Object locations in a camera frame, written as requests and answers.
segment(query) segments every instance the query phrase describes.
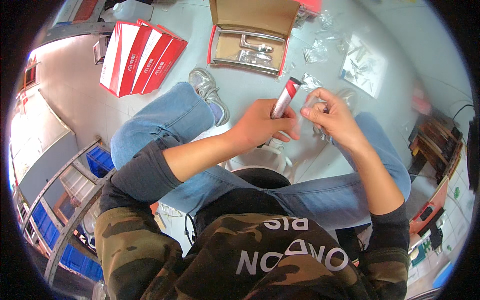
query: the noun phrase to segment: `white jug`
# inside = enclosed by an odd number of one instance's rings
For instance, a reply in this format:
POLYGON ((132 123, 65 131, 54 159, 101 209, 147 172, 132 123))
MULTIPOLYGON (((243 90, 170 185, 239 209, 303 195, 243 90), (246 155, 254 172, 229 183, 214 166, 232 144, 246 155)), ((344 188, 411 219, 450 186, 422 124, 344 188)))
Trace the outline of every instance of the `white jug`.
POLYGON ((113 16, 119 21, 137 23, 138 19, 149 21, 153 6, 136 0, 126 0, 113 6, 113 16))

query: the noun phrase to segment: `tiled wall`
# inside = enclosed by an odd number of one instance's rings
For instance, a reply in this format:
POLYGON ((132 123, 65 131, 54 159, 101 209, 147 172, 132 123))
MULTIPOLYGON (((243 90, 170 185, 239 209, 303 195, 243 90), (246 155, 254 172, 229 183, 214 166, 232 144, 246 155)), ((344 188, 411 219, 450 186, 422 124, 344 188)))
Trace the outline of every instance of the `tiled wall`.
POLYGON ((408 295, 413 296, 432 288, 432 283, 449 261, 455 263, 465 242, 473 215, 474 194, 468 189, 467 155, 465 146, 460 154, 458 166, 449 181, 448 194, 444 205, 442 219, 443 253, 435 254, 429 241, 423 245, 427 250, 427 259, 412 267, 408 272, 408 295))

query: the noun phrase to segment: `green leaf sticker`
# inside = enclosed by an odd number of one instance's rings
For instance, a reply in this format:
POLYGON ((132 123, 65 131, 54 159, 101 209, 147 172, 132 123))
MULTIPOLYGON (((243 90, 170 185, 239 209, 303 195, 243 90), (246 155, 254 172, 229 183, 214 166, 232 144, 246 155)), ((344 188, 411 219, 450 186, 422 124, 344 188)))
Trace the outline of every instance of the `green leaf sticker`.
POLYGON ((453 192, 453 198, 456 200, 460 196, 460 189, 458 187, 455 188, 453 192))

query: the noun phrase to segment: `finger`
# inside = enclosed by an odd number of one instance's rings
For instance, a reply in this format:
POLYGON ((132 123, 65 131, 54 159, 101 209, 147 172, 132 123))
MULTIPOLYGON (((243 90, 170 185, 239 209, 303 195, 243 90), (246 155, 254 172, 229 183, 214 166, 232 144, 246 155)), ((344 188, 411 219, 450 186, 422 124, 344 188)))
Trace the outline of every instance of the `finger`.
POLYGON ((287 108, 285 109, 285 112, 283 113, 282 118, 296 119, 297 114, 295 113, 295 111, 290 106, 287 106, 287 108))
POLYGON ((289 129, 289 130, 283 130, 283 132, 285 132, 286 134, 288 134, 289 137, 291 137, 292 139, 294 139, 295 141, 299 140, 300 139, 300 136, 298 134, 298 131, 296 131, 295 129, 289 129))
POLYGON ((331 107, 333 104, 340 102, 340 99, 336 95, 334 95, 332 92, 322 87, 317 88, 316 90, 314 90, 308 95, 309 96, 314 95, 315 97, 320 98, 323 101, 326 101, 329 107, 331 107))
POLYGON ((325 110, 328 111, 328 106, 326 102, 315 103, 312 108, 321 112, 325 112, 325 110))
POLYGON ((275 103, 278 101, 278 99, 276 98, 258 99, 258 101, 263 101, 263 103, 265 103, 265 106, 267 106, 270 110, 272 110, 273 106, 275 106, 275 103))
POLYGON ((330 117, 328 114, 315 108, 302 108, 300 113, 303 117, 320 125, 324 124, 330 117))
POLYGON ((279 139, 279 140, 281 140, 282 142, 285 142, 285 143, 290 142, 289 138, 287 138, 285 135, 283 135, 279 132, 275 132, 272 137, 274 137, 276 139, 279 139))
POLYGON ((272 120, 273 130, 274 132, 283 131, 286 132, 291 130, 295 124, 297 124, 297 120, 293 118, 279 118, 272 120))

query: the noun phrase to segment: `paper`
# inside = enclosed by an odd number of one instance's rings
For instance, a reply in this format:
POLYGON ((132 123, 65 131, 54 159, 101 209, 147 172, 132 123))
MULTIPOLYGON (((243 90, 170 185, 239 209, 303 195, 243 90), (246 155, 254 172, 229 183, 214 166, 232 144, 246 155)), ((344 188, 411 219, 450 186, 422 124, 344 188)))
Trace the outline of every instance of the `paper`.
POLYGON ((386 69, 386 58, 353 33, 341 77, 376 99, 386 69))

